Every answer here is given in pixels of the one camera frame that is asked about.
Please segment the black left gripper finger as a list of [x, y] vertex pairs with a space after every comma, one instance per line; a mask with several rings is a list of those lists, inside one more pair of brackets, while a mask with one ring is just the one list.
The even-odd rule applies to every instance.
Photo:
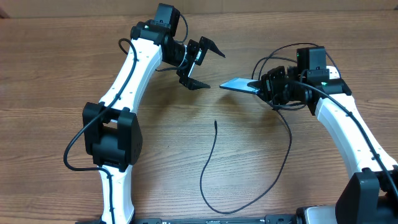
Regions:
[[207, 39], [207, 40], [206, 40], [206, 48], [207, 48], [208, 50], [210, 50], [210, 51], [212, 51], [212, 52], [218, 54], [219, 56], [221, 56], [221, 57], [223, 57], [223, 58], [226, 57], [225, 54], [222, 53], [221, 50], [216, 46], [216, 44], [215, 44], [212, 40], [210, 40], [210, 39]]
[[202, 89], [202, 88], [211, 88], [211, 86], [209, 86], [208, 84], [200, 82], [200, 81], [195, 80], [193, 78], [188, 78], [187, 79], [186, 87], [189, 90], [199, 90], [199, 89]]

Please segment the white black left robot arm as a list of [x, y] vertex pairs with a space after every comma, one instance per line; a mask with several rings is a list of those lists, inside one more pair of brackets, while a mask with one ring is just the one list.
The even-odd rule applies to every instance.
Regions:
[[[103, 213], [97, 223], [133, 223], [132, 168], [142, 149], [143, 137], [137, 111], [148, 82], [160, 64], [174, 70], [179, 83], [189, 90], [208, 88], [206, 83], [191, 77], [195, 66], [203, 63], [207, 51], [224, 56], [216, 44], [201, 37], [187, 44], [174, 39], [181, 12], [172, 5], [160, 3], [155, 17], [132, 27], [126, 42], [129, 48], [124, 64], [111, 88], [98, 103], [83, 108], [83, 127], [65, 148], [63, 162], [75, 172], [98, 171], [103, 189]], [[84, 137], [86, 153], [94, 165], [73, 167], [68, 153], [80, 136]]]

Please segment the Samsung Galaxy smartphone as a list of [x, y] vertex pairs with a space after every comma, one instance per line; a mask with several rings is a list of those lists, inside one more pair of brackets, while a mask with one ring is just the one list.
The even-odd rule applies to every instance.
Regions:
[[220, 85], [220, 88], [225, 90], [256, 95], [259, 92], [259, 89], [253, 86], [249, 86], [249, 83], [251, 82], [254, 82], [254, 80], [247, 78], [233, 78], [225, 83], [222, 83]]

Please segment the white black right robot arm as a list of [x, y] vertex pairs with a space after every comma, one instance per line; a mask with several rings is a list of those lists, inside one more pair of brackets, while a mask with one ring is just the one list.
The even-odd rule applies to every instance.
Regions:
[[297, 49], [297, 64], [244, 82], [274, 110], [306, 105], [330, 134], [349, 175], [334, 205], [300, 208], [296, 223], [397, 223], [397, 161], [362, 119], [348, 84], [324, 47]]

